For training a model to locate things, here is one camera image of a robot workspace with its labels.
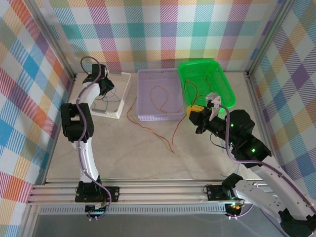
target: white plastic basket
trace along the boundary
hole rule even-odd
[[[91,114],[96,116],[119,119],[130,89],[130,77],[130,73],[110,72],[108,78],[113,82],[116,89],[115,94],[120,99],[120,101],[106,102],[104,100],[94,100],[95,107],[93,107],[93,105],[91,106]]]

